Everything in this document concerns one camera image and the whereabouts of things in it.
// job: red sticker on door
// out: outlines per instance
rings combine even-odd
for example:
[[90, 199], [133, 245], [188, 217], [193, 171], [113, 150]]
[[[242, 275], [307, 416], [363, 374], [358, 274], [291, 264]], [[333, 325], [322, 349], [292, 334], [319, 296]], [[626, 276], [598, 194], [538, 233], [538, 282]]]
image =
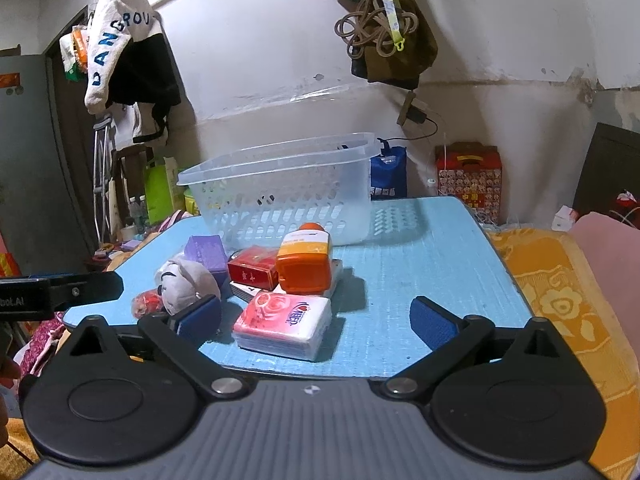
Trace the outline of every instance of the red sticker on door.
[[12, 86], [20, 86], [20, 74], [0, 74], [0, 88], [10, 88]]

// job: green bag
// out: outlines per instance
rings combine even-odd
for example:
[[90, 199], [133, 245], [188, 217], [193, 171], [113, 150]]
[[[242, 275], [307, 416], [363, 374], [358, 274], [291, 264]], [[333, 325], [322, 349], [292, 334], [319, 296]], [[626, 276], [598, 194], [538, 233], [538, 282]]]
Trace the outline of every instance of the green bag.
[[145, 168], [145, 196], [149, 223], [153, 225], [184, 209], [184, 192], [177, 185], [178, 165], [172, 156], [150, 165]]

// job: black circular disc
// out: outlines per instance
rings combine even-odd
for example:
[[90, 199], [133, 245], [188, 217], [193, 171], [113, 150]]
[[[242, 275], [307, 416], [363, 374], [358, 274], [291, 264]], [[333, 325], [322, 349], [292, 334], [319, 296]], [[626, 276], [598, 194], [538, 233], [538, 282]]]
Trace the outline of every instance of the black circular disc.
[[36, 382], [24, 418], [41, 453], [120, 466], [162, 453], [191, 429], [199, 408], [193, 387], [155, 363], [124, 361], [94, 367], [91, 355], [76, 357], [76, 366]]
[[484, 364], [449, 376], [431, 401], [438, 428], [490, 463], [550, 468], [588, 458], [604, 423], [602, 400], [554, 360], [540, 359], [531, 366]]

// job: white plush toy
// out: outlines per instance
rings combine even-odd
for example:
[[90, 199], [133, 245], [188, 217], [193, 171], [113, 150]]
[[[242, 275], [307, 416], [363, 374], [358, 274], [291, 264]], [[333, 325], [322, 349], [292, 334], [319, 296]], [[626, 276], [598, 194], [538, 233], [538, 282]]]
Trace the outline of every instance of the white plush toy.
[[201, 263], [174, 258], [159, 273], [162, 304], [172, 316], [205, 296], [220, 298], [216, 279]]

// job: black cable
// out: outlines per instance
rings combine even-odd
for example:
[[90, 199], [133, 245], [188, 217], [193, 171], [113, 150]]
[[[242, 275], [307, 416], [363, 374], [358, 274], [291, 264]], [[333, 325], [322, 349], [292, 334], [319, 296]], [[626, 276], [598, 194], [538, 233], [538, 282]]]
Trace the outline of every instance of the black cable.
[[436, 121], [432, 121], [428, 117], [426, 117], [425, 119], [436, 127], [436, 129], [433, 131], [433, 133], [431, 133], [429, 135], [423, 135], [421, 137], [413, 137], [412, 139], [409, 139], [408, 137], [391, 137], [389, 139], [384, 139], [384, 140], [421, 140], [421, 139], [428, 139], [429, 137], [433, 137], [435, 134], [438, 133], [438, 123]]
[[6, 443], [11, 449], [13, 449], [18, 455], [20, 455], [23, 459], [25, 459], [30, 465], [33, 465], [33, 460], [31, 460], [28, 456], [26, 456], [23, 452], [21, 452], [17, 447], [15, 447], [11, 442]]

